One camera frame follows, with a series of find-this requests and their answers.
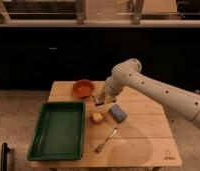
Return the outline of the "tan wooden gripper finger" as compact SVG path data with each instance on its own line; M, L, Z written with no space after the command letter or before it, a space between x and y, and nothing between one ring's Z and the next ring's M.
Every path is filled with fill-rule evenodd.
M101 91L101 99L103 101L104 104L109 104L109 103L114 103L115 102L115 98L108 95L106 92L105 92L105 88L102 88L102 91Z

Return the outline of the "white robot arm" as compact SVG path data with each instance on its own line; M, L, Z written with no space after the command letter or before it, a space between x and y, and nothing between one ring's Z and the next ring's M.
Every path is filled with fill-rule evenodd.
M171 108L200 129L200 95L151 79L141 70L142 65L135 58L115 65L102 90L103 102L113 101L124 87L129 87Z

